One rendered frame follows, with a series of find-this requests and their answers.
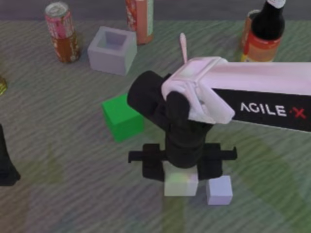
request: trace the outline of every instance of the red x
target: red x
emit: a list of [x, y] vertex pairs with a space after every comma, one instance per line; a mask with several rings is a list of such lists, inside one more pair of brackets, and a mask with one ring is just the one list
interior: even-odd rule
[[297, 108], [293, 107], [293, 110], [296, 112], [295, 118], [301, 117], [306, 119], [306, 115], [303, 114], [303, 112], [305, 111], [304, 108], [301, 108], [300, 110], [298, 110]]

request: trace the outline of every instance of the can top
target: can top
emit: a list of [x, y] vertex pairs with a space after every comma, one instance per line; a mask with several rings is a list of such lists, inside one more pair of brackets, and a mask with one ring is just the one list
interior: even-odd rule
[[62, 17], [69, 10], [69, 7], [66, 3], [62, 1], [53, 2], [45, 8], [45, 14], [49, 17]]

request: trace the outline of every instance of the black bottle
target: black bottle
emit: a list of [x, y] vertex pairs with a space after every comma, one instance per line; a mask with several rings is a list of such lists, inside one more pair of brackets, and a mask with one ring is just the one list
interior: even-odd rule
[[286, 0], [267, 0], [263, 9], [252, 20], [242, 61], [273, 61], [284, 33], [283, 9]]

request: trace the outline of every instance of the bottle neck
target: bottle neck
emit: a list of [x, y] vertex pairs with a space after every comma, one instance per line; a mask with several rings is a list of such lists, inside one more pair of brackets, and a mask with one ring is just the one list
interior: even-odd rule
[[273, 5], [269, 3], [269, 1], [266, 1], [264, 4], [264, 7], [262, 9], [262, 14], [267, 15], [269, 17], [280, 17], [283, 14], [284, 6], [281, 8], [276, 8]]

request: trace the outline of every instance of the small cube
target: small cube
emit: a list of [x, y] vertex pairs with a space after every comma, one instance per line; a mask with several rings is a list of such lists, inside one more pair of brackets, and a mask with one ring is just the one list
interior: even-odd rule
[[127, 104], [127, 94], [106, 100], [102, 108], [115, 141], [121, 142], [143, 131], [143, 116]]
[[198, 189], [199, 179], [197, 167], [183, 169], [164, 161], [164, 196], [193, 197]]
[[137, 54], [136, 33], [100, 27], [87, 53], [92, 69], [125, 76]]
[[221, 176], [207, 181], [208, 205], [229, 205], [233, 192], [230, 176]]

